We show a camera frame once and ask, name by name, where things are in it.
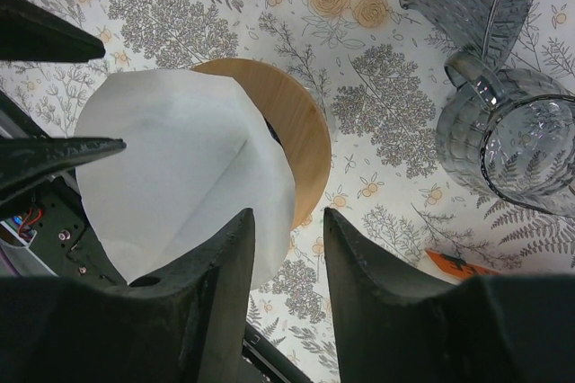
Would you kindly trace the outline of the clear glass dripper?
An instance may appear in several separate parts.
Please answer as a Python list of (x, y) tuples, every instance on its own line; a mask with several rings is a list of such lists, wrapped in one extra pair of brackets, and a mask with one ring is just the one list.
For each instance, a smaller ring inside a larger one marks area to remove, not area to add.
[(491, 71), (457, 52), (436, 127), (438, 160), (458, 184), (532, 210), (574, 215), (574, 96), (530, 69)]

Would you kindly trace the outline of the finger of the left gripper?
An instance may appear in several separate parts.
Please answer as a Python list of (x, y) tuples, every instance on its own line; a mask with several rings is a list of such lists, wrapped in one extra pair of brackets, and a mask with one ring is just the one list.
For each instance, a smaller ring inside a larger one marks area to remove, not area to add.
[(1, 0), (1, 59), (84, 63), (103, 58), (101, 40), (27, 0)]
[(113, 156), (120, 138), (1, 138), (1, 202), (8, 203), (51, 176)]

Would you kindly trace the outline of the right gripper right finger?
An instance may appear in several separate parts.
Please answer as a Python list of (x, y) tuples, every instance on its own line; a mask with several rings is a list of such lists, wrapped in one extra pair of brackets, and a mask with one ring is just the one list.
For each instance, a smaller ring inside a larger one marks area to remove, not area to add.
[(478, 275), (453, 285), (323, 213), (344, 382), (571, 382), (574, 279)]

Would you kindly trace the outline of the white paper coffee filter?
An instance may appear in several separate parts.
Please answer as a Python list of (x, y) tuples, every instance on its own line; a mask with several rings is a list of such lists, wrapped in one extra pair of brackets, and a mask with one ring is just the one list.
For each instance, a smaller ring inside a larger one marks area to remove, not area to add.
[(125, 141), (122, 152), (76, 171), (84, 211), (125, 281), (186, 254), (246, 208), (255, 219), (252, 286), (279, 271), (295, 179), (233, 78), (183, 69), (111, 74), (82, 109), (75, 134)]

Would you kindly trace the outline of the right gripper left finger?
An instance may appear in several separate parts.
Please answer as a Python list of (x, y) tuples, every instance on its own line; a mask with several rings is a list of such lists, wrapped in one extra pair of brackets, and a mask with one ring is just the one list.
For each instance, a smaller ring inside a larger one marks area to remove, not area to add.
[(2, 278), (2, 381), (237, 381), (254, 248), (244, 209), (128, 286)]

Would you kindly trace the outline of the orange coffee filter box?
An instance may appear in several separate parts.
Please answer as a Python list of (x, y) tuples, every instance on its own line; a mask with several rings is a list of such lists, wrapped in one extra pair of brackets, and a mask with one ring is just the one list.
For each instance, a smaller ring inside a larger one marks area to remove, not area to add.
[(430, 249), (424, 250), (424, 255), (419, 260), (417, 268), (450, 284), (459, 284), (476, 275), (500, 275), (499, 272), (492, 269)]

